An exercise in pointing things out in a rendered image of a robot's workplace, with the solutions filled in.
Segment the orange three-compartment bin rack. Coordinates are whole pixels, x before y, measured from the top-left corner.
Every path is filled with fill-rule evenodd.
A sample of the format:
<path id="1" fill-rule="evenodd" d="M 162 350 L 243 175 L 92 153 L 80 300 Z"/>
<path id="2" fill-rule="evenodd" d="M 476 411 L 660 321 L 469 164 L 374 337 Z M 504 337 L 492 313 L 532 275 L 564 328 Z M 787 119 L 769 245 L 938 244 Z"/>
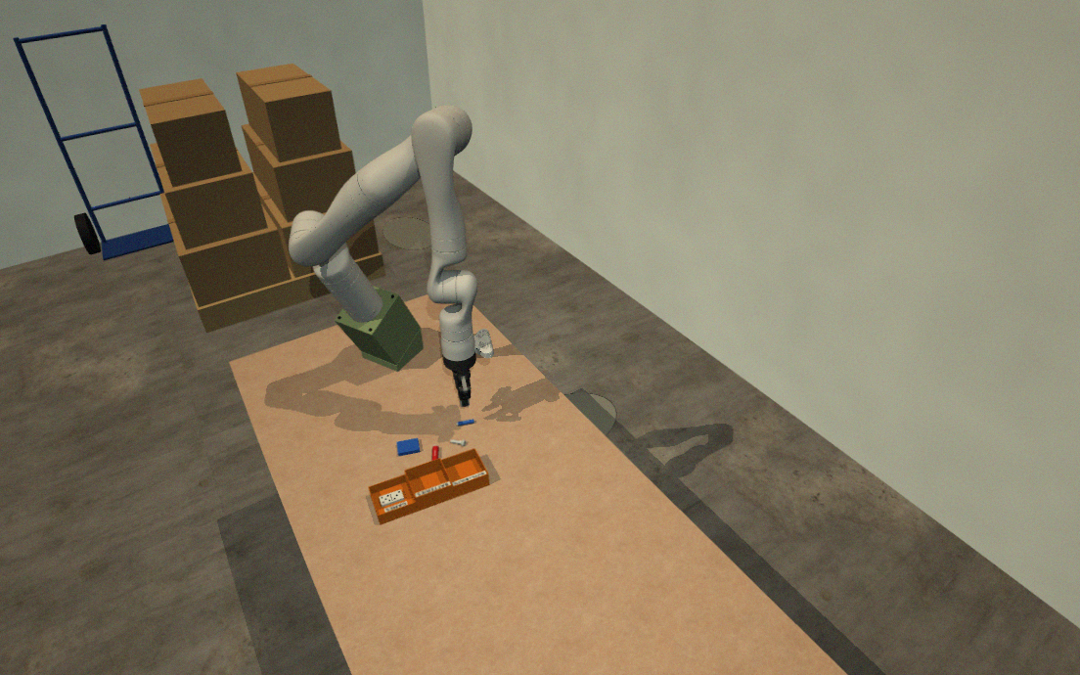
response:
<path id="1" fill-rule="evenodd" d="M 372 485 L 370 494 L 374 496 L 372 501 L 375 503 L 374 507 L 377 507 L 375 510 L 380 524 L 408 516 L 427 507 L 445 503 L 456 496 L 490 485 L 490 473 L 483 465 L 475 448 L 454 454 L 445 459 L 433 459 L 422 465 L 414 465 L 404 470 L 404 474 Z M 382 507 L 378 496 L 400 489 L 404 500 Z"/>

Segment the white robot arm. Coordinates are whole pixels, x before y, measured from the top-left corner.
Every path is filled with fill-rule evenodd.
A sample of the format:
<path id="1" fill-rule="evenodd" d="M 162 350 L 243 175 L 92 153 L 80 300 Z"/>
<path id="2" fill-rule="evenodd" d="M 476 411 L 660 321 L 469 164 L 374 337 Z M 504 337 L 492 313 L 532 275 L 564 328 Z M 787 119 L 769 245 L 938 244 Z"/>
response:
<path id="1" fill-rule="evenodd" d="M 422 180 L 432 253 L 427 294 L 434 303 L 453 303 L 438 314 L 441 354 L 453 361 L 464 361 L 474 353 L 494 355 L 490 332 L 473 332 L 476 276 L 467 270 L 443 270 L 467 257 L 465 219 L 455 195 L 453 164 L 472 132 L 471 119 L 455 106 L 438 106 L 420 114 L 406 140 L 369 161 L 345 183 L 326 216 L 313 210 L 298 214 L 292 220 L 289 240 L 292 261 L 313 266 L 319 281 L 326 284 L 349 318 L 360 323 L 370 321 L 381 312 L 383 300 L 345 241 Z"/>

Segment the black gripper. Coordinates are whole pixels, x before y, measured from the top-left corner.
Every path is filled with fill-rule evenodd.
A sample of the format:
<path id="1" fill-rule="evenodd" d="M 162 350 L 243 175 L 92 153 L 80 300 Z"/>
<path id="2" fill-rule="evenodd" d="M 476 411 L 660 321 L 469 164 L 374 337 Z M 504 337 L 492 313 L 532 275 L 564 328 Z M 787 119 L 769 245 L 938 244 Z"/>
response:
<path id="1" fill-rule="evenodd" d="M 443 354 L 441 354 L 441 356 L 443 356 Z M 457 392 L 457 395 L 459 395 L 461 406 L 470 406 L 472 389 L 470 381 L 470 368 L 475 365 L 475 353 L 472 357 L 467 357 L 464 361 L 453 361 L 443 356 L 443 363 L 446 368 L 451 369 L 457 391 L 460 391 L 460 395 L 459 392 Z M 457 379 L 457 377 L 459 378 Z"/>

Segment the white domino tile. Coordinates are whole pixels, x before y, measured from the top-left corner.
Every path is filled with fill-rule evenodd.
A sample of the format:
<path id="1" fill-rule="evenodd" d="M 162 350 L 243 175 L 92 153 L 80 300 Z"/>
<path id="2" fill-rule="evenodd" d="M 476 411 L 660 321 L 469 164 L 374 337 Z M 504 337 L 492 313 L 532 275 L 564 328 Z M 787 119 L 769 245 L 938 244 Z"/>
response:
<path id="1" fill-rule="evenodd" d="M 404 496 L 401 489 L 397 491 L 391 491 L 389 494 L 378 496 L 378 498 L 380 498 L 382 507 L 387 507 L 393 503 L 400 503 L 400 501 L 404 500 Z"/>

